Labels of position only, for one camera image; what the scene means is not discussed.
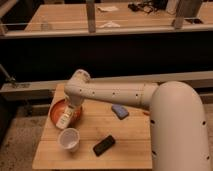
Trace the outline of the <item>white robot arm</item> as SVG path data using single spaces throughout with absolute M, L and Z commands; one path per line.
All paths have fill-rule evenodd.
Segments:
M 148 110 L 153 171 L 211 171 L 203 103 L 188 84 L 93 83 L 79 69 L 64 92 L 72 107 L 93 99 Z

